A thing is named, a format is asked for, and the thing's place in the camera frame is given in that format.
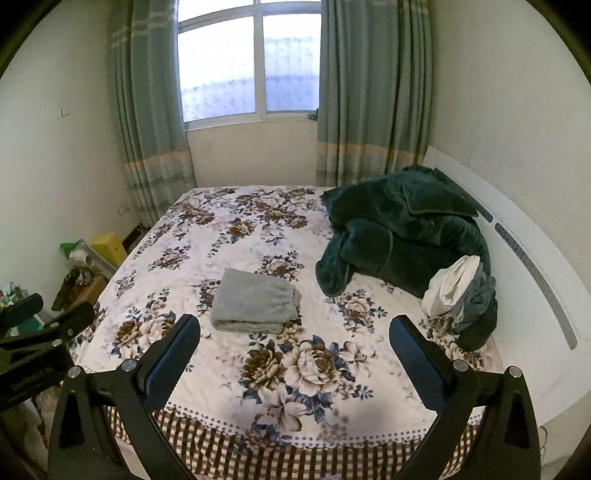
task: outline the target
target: frosted window glass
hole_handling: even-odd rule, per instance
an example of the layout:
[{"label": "frosted window glass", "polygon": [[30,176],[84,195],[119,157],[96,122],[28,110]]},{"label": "frosted window glass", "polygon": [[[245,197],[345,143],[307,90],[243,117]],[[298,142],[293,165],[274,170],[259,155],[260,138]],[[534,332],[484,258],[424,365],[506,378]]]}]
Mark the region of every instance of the frosted window glass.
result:
[{"label": "frosted window glass", "polygon": [[320,22],[319,14],[263,18],[267,111],[318,108]]},{"label": "frosted window glass", "polygon": [[255,111],[252,17],[179,34],[178,63],[184,121]]},{"label": "frosted window glass", "polygon": [[262,4],[279,4],[282,2],[301,2],[301,1],[320,2],[320,0],[261,0],[261,3]]},{"label": "frosted window glass", "polygon": [[179,0],[178,21],[246,5],[252,5],[252,0]]}]

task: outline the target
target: green curtain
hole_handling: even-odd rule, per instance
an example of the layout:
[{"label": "green curtain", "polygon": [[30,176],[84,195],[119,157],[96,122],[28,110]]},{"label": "green curtain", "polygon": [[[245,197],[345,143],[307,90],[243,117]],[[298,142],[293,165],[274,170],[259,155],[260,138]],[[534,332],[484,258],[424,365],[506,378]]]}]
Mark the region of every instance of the green curtain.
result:
[{"label": "green curtain", "polygon": [[432,88],[427,0],[323,0],[321,186],[423,161]]},{"label": "green curtain", "polygon": [[111,25],[125,171],[151,226],[197,186],[178,82],[178,0],[118,0]]}]

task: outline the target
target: white wall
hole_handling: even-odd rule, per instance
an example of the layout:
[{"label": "white wall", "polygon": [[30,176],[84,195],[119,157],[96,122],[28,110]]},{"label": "white wall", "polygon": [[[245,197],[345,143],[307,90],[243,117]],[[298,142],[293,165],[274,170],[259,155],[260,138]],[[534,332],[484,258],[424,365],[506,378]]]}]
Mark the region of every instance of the white wall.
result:
[{"label": "white wall", "polygon": [[117,213],[132,204],[108,93],[110,8],[64,0],[0,79],[0,288],[16,281],[47,309],[67,273],[60,243],[137,224]]},{"label": "white wall", "polygon": [[316,184],[316,122],[227,125],[187,136],[200,187]]},{"label": "white wall", "polygon": [[591,291],[591,86],[525,0],[432,0],[430,144],[519,206]]}]

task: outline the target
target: cable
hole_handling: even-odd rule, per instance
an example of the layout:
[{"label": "cable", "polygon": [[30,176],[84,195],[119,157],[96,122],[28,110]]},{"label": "cable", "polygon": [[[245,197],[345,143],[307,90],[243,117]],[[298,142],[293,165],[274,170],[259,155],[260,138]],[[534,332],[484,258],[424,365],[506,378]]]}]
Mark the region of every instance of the cable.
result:
[{"label": "cable", "polygon": [[546,456],[546,443],[548,443],[548,430],[546,427],[541,426],[540,430],[543,430],[545,433],[545,438],[542,446],[540,447],[540,464],[544,463],[544,457]]}]

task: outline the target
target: floral bedspread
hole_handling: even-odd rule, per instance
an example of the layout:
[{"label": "floral bedspread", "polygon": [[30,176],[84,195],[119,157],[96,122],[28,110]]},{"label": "floral bedspread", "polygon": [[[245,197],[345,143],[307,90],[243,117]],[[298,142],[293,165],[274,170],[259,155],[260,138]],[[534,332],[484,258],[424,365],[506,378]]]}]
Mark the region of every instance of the floral bedspread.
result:
[{"label": "floral bedspread", "polygon": [[[419,439],[426,410],[388,343],[406,314],[451,358],[483,369],[453,338],[425,326],[419,301],[355,274],[327,298],[314,265],[332,235],[315,187],[227,187],[185,194],[124,262],[72,347],[86,371],[140,357],[183,313],[202,338],[168,407],[240,436],[245,448],[333,448]],[[300,318],[279,335],[218,332],[210,309],[226,268],[274,275],[302,294]],[[478,422],[475,412],[472,422]]]}]

